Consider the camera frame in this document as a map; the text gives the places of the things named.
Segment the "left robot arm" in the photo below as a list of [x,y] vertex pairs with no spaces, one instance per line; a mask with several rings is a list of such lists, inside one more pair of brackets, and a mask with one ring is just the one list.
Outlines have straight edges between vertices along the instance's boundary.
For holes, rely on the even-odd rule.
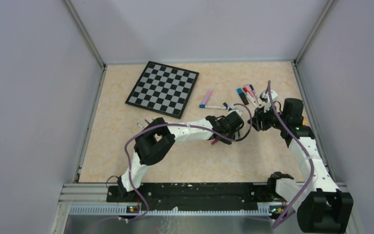
[[162,117],[153,120],[131,138],[134,152],[128,156],[127,170],[117,180],[118,195],[127,202],[134,200],[148,168],[162,161],[174,144],[193,140],[231,144],[235,133],[243,126],[244,121],[236,111],[230,111],[227,116],[206,116],[185,123],[166,122]]

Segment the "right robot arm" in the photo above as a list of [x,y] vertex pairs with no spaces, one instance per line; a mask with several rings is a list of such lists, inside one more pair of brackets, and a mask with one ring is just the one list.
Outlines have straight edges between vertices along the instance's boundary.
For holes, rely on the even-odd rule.
[[280,131],[305,179],[300,187],[290,175],[275,172],[271,175],[271,184],[266,187],[267,197],[272,201],[284,198],[289,210],[296,213],[299,228],[304,233],[345,233],[354,200],[331,178],[312,129],[303,123],[302,100],[287,98],[282,110],[274,109],[274,103],[266,97],[262,101],[265,106],[255,110],[250,122],[256,131],[270,128]]

